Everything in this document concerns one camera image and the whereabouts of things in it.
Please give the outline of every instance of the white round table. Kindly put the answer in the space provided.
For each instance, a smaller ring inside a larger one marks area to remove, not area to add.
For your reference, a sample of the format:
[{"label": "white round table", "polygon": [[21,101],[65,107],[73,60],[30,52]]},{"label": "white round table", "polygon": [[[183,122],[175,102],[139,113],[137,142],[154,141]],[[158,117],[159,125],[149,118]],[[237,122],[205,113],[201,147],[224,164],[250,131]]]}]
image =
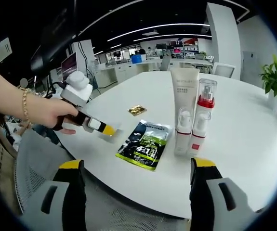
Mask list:
[{"label": "white round table", "polygon": [[[216,80],[218,87],[208,135],[198,156],[214,161],[222,176],[232,179],[247,194],[250,207],[258,210],[277,190],[277,113],[267,107],[267,96],[256,86],[215,75],[202,77]],[[138,104],[147,111],[132,116],[127,109]],[[174,132],[155,171],[115,156],[141,119],[174,125],[170,72],[143,72],[128,79],[92,100],[89,114],[119,124],[122,132],[106,140],[97,131],[88,133],[67,124],[77,133],[57,132],[66,149],[123,196],[165,214],[191,218],[190,160],[174,155]]]}]

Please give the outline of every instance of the gold bracelet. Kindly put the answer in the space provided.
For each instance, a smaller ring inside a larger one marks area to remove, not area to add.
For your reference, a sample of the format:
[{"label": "gold bracelet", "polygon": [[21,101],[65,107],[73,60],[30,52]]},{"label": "gold bracelet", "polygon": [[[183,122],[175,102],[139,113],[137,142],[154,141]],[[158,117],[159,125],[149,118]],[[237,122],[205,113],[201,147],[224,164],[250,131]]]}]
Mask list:
[{"label": "gold bracelet", "polygon": [[24,89],[24,93],[23,93],[23,111],[24,111],[24,115],[26,118],[26,122],[28,123],[27,128],[30,128],[32,126],[32,123],[29,120],[28,110],[27,110],[27,94],[30,92],[31,92],[31,89],[26,88],[26,89]]}]

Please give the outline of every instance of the hand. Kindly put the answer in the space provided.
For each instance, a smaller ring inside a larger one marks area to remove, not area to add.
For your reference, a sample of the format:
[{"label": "hand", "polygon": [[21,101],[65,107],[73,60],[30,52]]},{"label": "hand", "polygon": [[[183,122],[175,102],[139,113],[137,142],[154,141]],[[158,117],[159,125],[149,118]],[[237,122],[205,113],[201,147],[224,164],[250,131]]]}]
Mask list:
[{"label": "hand", "polygon": [[[58,116],[77,116],[78,114],[78,110],[65,101],[56,98],[44,99],[35,95],[28,95],[27,109],[32,123],[42,124],[48,128],[55,127]],[[71,123],[68,119],[64,119],[64,122]],[[64,134],[76,133],[75,130],[66,128],[61,129],[60,132]]]},{"label": "hand", "polygon": [[26,128],[26,127],[28,127],[28,125],[29,125],[29,124],[28,124],[27,122],[20,122],[20,123],[19,123],[19,126],[20,126],[20,127],[25,127],[25,128]]}]

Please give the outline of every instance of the lotion bottle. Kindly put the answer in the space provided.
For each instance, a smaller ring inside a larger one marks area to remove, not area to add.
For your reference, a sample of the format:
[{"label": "lotion bottle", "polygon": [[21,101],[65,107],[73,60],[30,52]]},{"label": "lotion bottle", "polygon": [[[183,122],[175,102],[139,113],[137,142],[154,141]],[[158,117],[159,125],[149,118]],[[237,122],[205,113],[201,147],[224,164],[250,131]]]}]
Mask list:
[{"label": "lotion bottle", "polygon": [[208,122],[211,120],[211,112],[200,110],[195,117],[193,133],[189,142],[187,154],[195,157],[207,136]]}]

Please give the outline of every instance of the white pillar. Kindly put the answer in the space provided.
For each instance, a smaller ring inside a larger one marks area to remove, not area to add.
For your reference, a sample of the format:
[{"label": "white pillar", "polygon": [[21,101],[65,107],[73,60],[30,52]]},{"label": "white pillar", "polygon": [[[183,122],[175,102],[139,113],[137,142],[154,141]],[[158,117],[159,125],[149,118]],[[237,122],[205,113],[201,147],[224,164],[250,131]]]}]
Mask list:
[{"label": "white pillar", "polygon": [[206,13],[212,34],[214,61],[235,66],[231,78],[240,80],[240,39],[231,8],[208,3]]},{"label": "white pillar", "polygon": [[99,54],[100,63],[106,63],[106,55],[104,53]]},{"label": "white pillar", "polygon": [[87,74],[86,71],[86,62],[84,59],[84,56],[80,49],[82,48],[83,52],[85,53],[87,60],[88,60],[88,69],[93,70],[94,69],[94,53],[92,49],[92,43],[91,40],[84,40],[80,41],[81,46],[78,42],[72,43],[72,50],[73,52],[76,52],[77,54],[77,68],[79,71],[83,72],[85,75]]}]

